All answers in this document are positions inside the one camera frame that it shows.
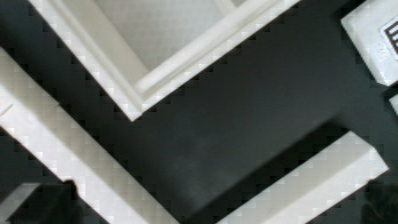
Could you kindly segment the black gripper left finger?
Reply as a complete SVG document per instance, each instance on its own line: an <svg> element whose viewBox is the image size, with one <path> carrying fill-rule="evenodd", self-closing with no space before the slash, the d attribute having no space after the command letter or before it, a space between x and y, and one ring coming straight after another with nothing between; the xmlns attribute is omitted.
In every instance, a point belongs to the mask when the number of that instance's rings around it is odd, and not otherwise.
<svg viewBox="0 0 398 224"><path fill-rule="evenodd" d="M23 183L0 201L0 224L84 224L77 186Z"/></svg>

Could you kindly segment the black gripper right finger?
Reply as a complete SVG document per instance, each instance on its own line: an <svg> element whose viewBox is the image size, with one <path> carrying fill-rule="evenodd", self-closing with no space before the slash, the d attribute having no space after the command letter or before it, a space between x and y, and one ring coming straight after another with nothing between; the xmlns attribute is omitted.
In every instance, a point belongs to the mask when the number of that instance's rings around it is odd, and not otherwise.
<svg viewBox="0 0 398 224"><path fill-rule="evenodd" d="M398 184L373 180L364 191L361 224L398 224Z"/></svg>

